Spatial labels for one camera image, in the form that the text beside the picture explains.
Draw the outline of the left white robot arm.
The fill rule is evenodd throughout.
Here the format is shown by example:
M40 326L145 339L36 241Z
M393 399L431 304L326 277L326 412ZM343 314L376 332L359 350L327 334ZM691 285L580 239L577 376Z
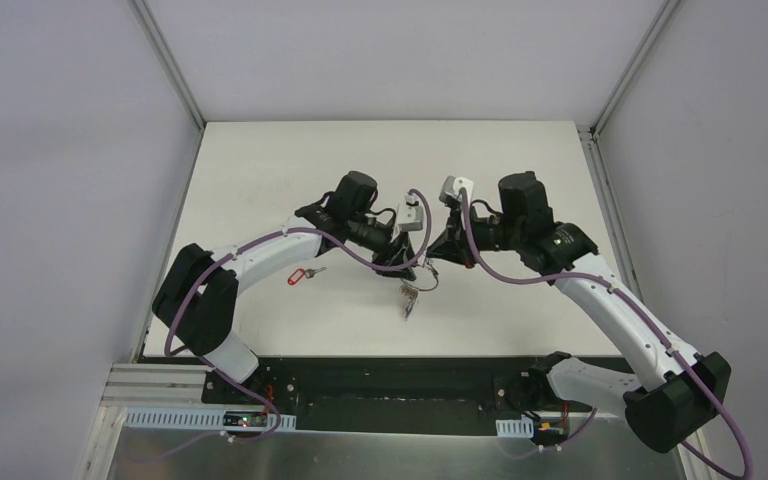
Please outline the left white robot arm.
M426 250L413 248L410 235L428 234L428 200L409 190L381 222L373 206L378 184L367 174L350 171L337 187L298 208L286 221L241 244L206 249L184 246L173 259L151 303L152 314L168 329L164 353L174 355L173 340L228 376L226 389L241 404L257 402L265 378L254 351L233 332L238 298L249 288L333 249L382 276L412 279Z

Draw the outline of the keyring with keys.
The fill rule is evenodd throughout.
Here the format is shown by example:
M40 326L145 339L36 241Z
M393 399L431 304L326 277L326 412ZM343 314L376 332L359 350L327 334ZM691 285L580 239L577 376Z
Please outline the keyring with keys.
M433 292L440 285L440 278L439 278L440 273L435 268L432 260L425 259L421 264L420 269L430 276L430 279L433 281L433 283L430 286L421 286L421 285L417 285L414 281L409 281L409 280L401 281L401 286L399 291L404 296L404 299L405 299L404 306L403 306L403 313L402 313L403 319L405 321L407 321L410 318L411 314L413 313L418 303L420 294Z

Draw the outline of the red tag key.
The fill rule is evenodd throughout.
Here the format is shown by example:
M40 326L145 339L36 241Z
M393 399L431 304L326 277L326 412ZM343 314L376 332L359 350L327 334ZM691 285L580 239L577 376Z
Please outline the red tag key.
M295 286L299 282L305 279L311 279L315 277L317 274L323 272L326 270L326 267L323 268L299 268L293 271L287 278L287 284L290 286Z

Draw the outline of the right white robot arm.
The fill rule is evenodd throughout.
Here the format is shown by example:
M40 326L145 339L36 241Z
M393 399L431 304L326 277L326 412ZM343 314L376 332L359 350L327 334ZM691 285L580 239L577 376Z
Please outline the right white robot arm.
M534 172L498 183L501 208L482 217L472 181L448 177L440 200L450 214L428 254L466 268L484 252L516 253L536 282L573 301L618 349L624 374L555 352L529 372L529 400L543 410L578 402L624 419L648 448L667 453L718 414L731 366L717 352L700 353L670 332L622 284L597 245L578 226L555 219Z

